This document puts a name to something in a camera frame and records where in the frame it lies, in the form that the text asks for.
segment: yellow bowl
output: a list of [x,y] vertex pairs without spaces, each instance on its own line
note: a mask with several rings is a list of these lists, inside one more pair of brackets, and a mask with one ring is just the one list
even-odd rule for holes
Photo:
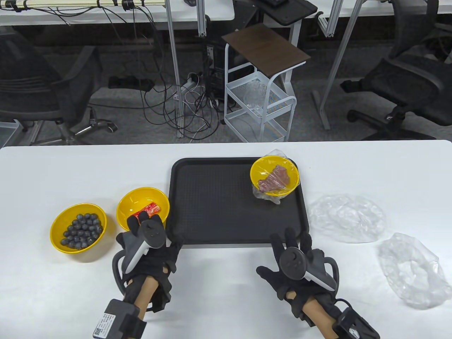
[[[91,246],[87,248],[83,248],[81,250],[70,249],[67,246],[63,246],[60,244],[60,241],[63,240],[63,233],[67,231],[67,227],[72,224],[72,221],[76,219],[78,214],[86,214],[86,213],[96,213],[99,217],[100,223],[104,230],[99,235],[99,238],[96,239]],[[50,241],[52,242],[53,247],[63,253],[67,254],[76,254],[85,252],[91,248],[93,248],[105,234],[105,230],[107,229],[107,216],[103,209],[94,204],[78,204],[69,207],[68,209],[61,212],[59,216],[56,217],[55,221],[52,224],[52,228],[50,229]]]
[[152,202],[159,205],[161,211],[158,212],[158,215],[165,225],[166,218],[170,212],[170,201],[165,193],[152,187],[134,189],[121,199],[116,209],[116,220],[118,221],[118,224],[128,231],[129,226],[127,226],[127,218],[144,209]]
[[272,197],[285,197],[291,193],[300,183],[300,174],[297,167],[289,159],[277,155],[264,156],[251,166],[250,178],[253,185],[259,190],[259,180],[266,179],[277,165],[287,169],[287,174],[290,178],[290,184],[286,189],[276,192],[266,192]]

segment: white metal cart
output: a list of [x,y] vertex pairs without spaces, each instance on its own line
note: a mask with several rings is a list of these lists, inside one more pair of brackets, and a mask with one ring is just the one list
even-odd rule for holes
[[[279,88],[275,80],[279,75],[284,75],[286,72],[304,65],[309,56],[263,25],[246,28],[245,30],[231,33],[229,37],[225,36],[224,38],[228,42],[225,48],[224,121],[226,125],[243,142],[288,141],[297,99]],[[229,68],[230,45],[249,62]],[[267,49],[273,51],[277,49],[281,53],[287,53],[284,47],[294,48],[291,51],[293,55],[285,60],[271,59],[273,55],[271,53],[266,54]],[[256,64],[260,64],[265,71],[261,71]],[[230,73],[249,66],[254,67],[252,74],[229,82]],[[265,98],[262,105],[260,105],[262,112],[257,112],[256,109],[248,107],[244,100],[247,85],[253,81],[264,83],[266,86]],[[228,96],[232,97],[241,108],[228,113]],[[286,113],[289,113],[290,116],[287,129],[284,129],[275,121],[275,118]]]

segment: black tray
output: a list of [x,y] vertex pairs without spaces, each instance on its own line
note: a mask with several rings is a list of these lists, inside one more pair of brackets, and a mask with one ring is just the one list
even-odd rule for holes
[[258,158],[185,158],[171,170],[168,237],[186,244],[268,243],[286,227],[309,231],[301,186],[280,205],[253,195],[250,168]]

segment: hand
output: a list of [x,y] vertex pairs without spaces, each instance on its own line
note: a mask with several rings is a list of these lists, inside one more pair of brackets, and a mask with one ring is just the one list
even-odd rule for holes
[[[292,228],[287,228],[284,232],[287,247],[297,247],[298,243],[295,237],[295,231]],[[319,249],[312,249],[312,239],[307,233],[301,234],[300,250],[306,255],[312,255],[313,251],[320,251]],[[257,274],[266,280],[271,287],[276,291],[280,300],[286,300],[292,307],[292,314],[296,318],[306,320],[309,325],[313,326],[313,322],[302,311],[310,297],[314,297],[325,309],[325,311],[333,318],[337,319],[340,315],[340,310],[334,306],[336,291],[329,292],[315,282],[302,280],[292,280],[288,278],[281,270],[279,258],[284,252],[285,248],[281,238],[277,234],[270,236],[273,253],[279,267],[278,272],[274,272],[267,267],[259,266],[256,269]]]
[[[146,212],[140,213],[138,219],[135,216],[130,216],[127,219],[127,225],[133,235],[138,234],[141,223],[146,220],[149,220]],[[163,226],[158,215],[154,215],[151,220]],[[116,241],[122,248],[125,248],[123,233],[118,234]],[[182,241],[176,240],[169,247],[165,244],[157,249],[149,248],[148,253],[141,257],[134,269],[122,277],[122,282],[128,284],[124,301],[134,303],[146,278],[153,277],[158,282],[158,287],[150,300],[152,308],[148,311],[158,312],[164,309],[166,303],[171,300],[169,293],[172,286],[168,276],[170,272],[176,271],[176,261],[181,247]]]

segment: beef jerky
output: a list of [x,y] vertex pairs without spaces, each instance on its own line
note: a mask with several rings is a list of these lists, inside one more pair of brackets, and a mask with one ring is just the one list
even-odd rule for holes
[[138,215],[143,212],[146,211],[147,215],[149,216],[149,218],[152,218],[152,216],[154,214],[157,214],[158,212],[161,211],[159,205],[157,205],[155,202],[151,202],[149,205],[147,205],[145,208],[139,210],[137,213],[134,213],[133,215],[136,216],[138,218]]
[[276,165],[272,173],[264,180],[259,180],[259,191],[267,193],[281,191],[290,184],[287,169],[281,165]]

